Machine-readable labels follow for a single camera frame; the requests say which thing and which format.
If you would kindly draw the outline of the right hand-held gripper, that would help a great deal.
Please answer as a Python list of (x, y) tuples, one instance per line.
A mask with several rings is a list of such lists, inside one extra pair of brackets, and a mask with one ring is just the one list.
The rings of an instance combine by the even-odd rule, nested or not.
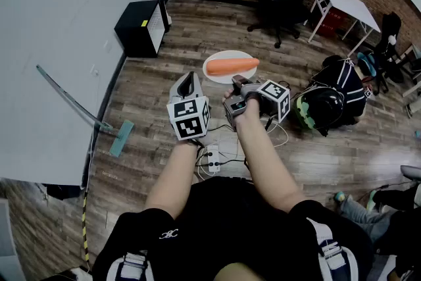
[(232, 77), (233, 91), (236, 95), (246, 97), (251, 92), (257, 92), (260, 97), (260, 116), (267, 115), (269, 118), (276, 117), (278, 123), (290, 112), (290, 93), (289, 89), (272, 80), (265, 83), (252, 83), (242, 75)]

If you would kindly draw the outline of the person's black shirt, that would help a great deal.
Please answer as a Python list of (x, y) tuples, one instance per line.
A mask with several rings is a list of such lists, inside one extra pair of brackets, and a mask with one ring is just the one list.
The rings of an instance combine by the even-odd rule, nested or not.
[(178, 217), (162, 209), (119, 216), (93, 266), (93, 281), (114, 278), (124, 256), (142, 254), (147, 279), (213, 281), (226, 266), (241, 263), (266, 281), (323, 281), (322, 244), (315, 224), (355, 256), (359, 281), (374, 260), (365, 232), (313, 200), (284, 212), (270, 206), (254, 185), (216, 177), (191, 187)]

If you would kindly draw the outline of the red box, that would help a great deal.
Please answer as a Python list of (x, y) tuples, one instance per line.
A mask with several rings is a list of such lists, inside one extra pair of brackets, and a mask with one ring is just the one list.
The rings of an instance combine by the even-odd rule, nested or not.
[(331, 7), (321, 23), (318, 33), (323, 36), (333, 37), (335, 31), (343, 24), (347, 15), (334, 7)]

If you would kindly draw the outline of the black white striped backpack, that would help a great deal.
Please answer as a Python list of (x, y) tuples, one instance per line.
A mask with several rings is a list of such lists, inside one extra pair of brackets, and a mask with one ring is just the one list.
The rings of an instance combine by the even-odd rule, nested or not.
[(322, 70), (311, 78), (311, 82), (330, 86), (343, 94), (343, 112), (332, 128), (356, 124), (364, 116), (364, 87), (351, 59), (343, 59), (339, 55), (327, 57), (322, 63)]

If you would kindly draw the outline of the orange carrot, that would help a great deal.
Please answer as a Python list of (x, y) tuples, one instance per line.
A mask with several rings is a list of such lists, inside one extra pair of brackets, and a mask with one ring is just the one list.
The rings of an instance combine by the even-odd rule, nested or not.
[(240, 59), (213, 59), (206, 65), (207, 73), (210, 75), (227, 75), (239, 72), (247, 72), (259, 65), (256, 58)]

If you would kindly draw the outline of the yellow black striped pole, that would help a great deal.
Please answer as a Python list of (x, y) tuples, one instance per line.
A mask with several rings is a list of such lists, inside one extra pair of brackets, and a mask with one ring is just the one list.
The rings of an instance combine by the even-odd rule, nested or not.
[(86, 206), (87, 206), (87, 189), (84, 192), (83, 205), (82, 205), (82, 235), (84, 243), (84, 256), (87, 265), (88, 272), (90, 271), (90, 261), (89, 261), (89, 249), (87, 244), (87, 229), (86, 229)]

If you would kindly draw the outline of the teal flat mop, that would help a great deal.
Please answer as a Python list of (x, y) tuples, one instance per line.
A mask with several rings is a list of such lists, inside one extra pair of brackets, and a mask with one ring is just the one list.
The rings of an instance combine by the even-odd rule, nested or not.
[(85, 107), (83, 107), (75, 98), (73, 98), (67, 91), (65, 91), (61, 86), (44, 71), (44, 69), (37, 64), (36, 69), (42, 75), (42, 77), (55, 89), (61, 96), (63, 96), (79, 113), (93, 122), (93, 129), (98, 129), (98, 132), (103, 134), (111, 135), (114, 138), (114, 141), (111, 145), (109, 153), (114, 157), (119, 157), (128, 137), (134, 127), (134, 123), (125, 120), (120, 128), (114, 128), (107, 122), (99, 120), (96, 116), (91, 114)]

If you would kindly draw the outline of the black and green helmet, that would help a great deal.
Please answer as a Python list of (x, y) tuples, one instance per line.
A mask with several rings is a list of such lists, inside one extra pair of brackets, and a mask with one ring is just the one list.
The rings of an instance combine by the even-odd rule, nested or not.
[(326, 137), (330, 126), (344, 110), (344, 96), (329, 86), (313, 85), (293, 100), (293, 109), (301, 126)]

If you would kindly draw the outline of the person's left forearm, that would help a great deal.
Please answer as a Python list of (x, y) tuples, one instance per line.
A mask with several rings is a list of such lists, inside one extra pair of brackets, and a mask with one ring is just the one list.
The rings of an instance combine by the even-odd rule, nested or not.
[(183, 211), (191, 190), (197, 145), (188, 141), (179, 141), (149, 192), (146, 209), (162, 209), (172, 218), (177, 218)]

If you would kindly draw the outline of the white table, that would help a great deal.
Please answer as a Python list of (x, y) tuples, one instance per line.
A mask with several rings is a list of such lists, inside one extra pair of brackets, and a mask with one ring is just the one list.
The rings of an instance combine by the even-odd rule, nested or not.
[(348, 16), (354, 18), (354, 22), (343, 35), (342, 39), (347, 37), (348, 33), (352, 30), (357, 22), (360, 23), (364, 31), (364, 36), (348, 53), (348, 57), (350, 57), (362, 45), (362, 43), (373, 31), (376, 31), (377, 33), (381, 32), (380, 27), (378, 26), (371, 12), (368, 10), (368, 7), (360, 0), (314, 0), (310, 12), (312, 13), (316, 7), (321, 13), (321, 18), (317, 22), (314, 30), (312, 31), (312, 34), (308, 38), (308, 43), (312, 41), (313, 37), (316, 35), (318, 29), (321, 27), (324, 19), (331, 9), (340, 10)]

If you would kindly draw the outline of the person's right forearm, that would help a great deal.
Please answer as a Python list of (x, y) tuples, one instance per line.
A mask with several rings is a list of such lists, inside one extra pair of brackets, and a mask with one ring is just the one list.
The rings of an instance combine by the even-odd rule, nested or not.
[(279, 158), (259, 118), (240, 115), (235, 125), (256, 189), (272, 207), (290, 212), (306, 197)]

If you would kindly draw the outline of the person's right hand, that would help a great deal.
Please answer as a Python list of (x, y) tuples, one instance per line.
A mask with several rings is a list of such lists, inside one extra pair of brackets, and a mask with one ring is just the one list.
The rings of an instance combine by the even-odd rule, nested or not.
[(243, 97), (236, 95), (233, 89), (224, 93), (222, 99), (226, 118), (228, 122), (235, 126), (241, 118), (259, 118), (260, 116), (260, 97), (257, 92), (251, 92)]

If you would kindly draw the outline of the black mini fridge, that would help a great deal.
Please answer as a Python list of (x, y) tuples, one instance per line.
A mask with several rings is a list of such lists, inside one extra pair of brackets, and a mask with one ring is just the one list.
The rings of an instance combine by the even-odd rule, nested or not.
[(128, 4), (114, 32), (129, 58), (156, 58), (172, 19), (164, 0), (136, 1)]

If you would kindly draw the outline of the teal seat cushion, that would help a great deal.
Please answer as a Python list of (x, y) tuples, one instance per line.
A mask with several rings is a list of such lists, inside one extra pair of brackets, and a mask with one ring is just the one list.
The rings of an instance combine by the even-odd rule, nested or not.
[(379, 64), (377, 59), (372, 53), (364, 54), (357, 53), (357, 66), (364, 76), (371, 76), (375, 78), (378, 73)]

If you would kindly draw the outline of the white plate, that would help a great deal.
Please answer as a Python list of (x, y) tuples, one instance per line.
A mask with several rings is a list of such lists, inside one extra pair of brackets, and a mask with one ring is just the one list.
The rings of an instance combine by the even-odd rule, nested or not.
[(239, 73), (233, 73), (233, 74), (227, 74), (227, 75), (219, 75), (219, 76), (215, 76), (215, 75), (210, 75), (207, 73), (206, 70), (206, 65), (209, 61), (213, 60), (213, 59), (240, 59), (240, 58), (254, 58), (252, 56), (250, 56), (249, 54), (242, 52), (242, 51), (237, 51), (237, 50), (225, 50), (225, 51), (220, 51), (217, 53), (214, 53), (213, 55), (211, 55), (210, 57), (208, 57), (204, 63), (203, 63), (203, 74), (209, 79), (212, 80), (214, 82), (220, 83), (220, 84), (232, 84), (232, 77), (235, 75), (242, 75), (247, 79), (250, 79), (256, 72), (257, 67), (247, 71), (247, 72), (239, 72)]

